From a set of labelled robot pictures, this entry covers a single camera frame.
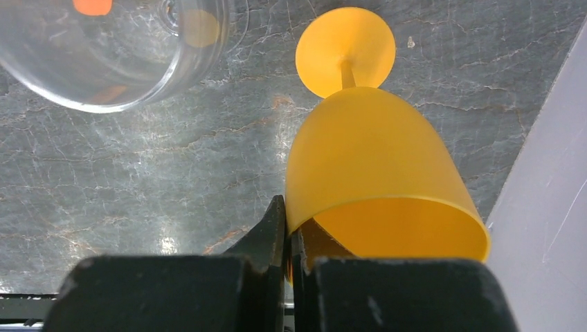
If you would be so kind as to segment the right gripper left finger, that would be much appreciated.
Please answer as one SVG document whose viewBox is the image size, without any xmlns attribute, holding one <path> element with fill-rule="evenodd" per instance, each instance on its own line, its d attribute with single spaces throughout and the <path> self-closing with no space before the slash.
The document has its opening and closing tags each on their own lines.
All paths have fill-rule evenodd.
<svg viewBox="0 0 587 332">
<path fill-rule="evenodd" d="M 67 275 L 45 331 L 282 331 L 285 203 L 219 255 L 95 256 Z"/>
</svg>

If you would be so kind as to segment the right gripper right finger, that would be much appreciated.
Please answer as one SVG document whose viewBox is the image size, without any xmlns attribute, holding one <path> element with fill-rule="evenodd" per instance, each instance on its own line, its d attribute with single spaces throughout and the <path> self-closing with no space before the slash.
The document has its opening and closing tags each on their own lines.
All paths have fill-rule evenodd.
<svg viewBox="0 0 587 332">
<path fill-rule="evenodd" d="M 297 331 L 517 331 L 496 277 L 468 259 L 352 258 L 320 227 L 291 238 Z"/>
</svg>

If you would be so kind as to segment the yellow wine glass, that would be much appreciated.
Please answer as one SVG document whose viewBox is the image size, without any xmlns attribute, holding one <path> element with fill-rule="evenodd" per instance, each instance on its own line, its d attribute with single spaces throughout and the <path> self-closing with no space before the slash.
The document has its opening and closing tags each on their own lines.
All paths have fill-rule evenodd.
<svg viewBox="0 0 587 332">
<path fill-rule="evenodd" d="M 389 25 L 364 8 L 330 10 L 301 35 L 296 70 L 321 101 L 291 144 L 288 232 L 315 221 L 357 257 L 484 262 L 489 231 L 443 139 L 381 88 L 395 53 Z"/>
</svg>

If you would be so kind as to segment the clear wine glass front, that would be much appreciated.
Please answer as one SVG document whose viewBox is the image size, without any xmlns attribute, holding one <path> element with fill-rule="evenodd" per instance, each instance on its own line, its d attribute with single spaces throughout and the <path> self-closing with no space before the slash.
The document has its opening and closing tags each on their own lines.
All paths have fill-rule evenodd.
<svg viewBox="0 0 587 332">
<path fill-rule="evenodd" d="M 63 107 L 114 113 L 184 92 L 244 38 L 248 1 L 2 1 L 1 65 Z"/>
</svg>

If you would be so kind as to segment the orange wine glass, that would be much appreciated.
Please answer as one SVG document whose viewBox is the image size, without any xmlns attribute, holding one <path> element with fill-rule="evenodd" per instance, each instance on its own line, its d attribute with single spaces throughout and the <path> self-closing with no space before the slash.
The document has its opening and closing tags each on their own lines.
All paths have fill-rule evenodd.
<svg viewBox="0 0 587 332">
<path fill-rule="evenodd" d="M 112 0 L 72 0 L 72 3 L 80 14 L 91 17 L 107 15 L 113 5 Z"/>
</svg>

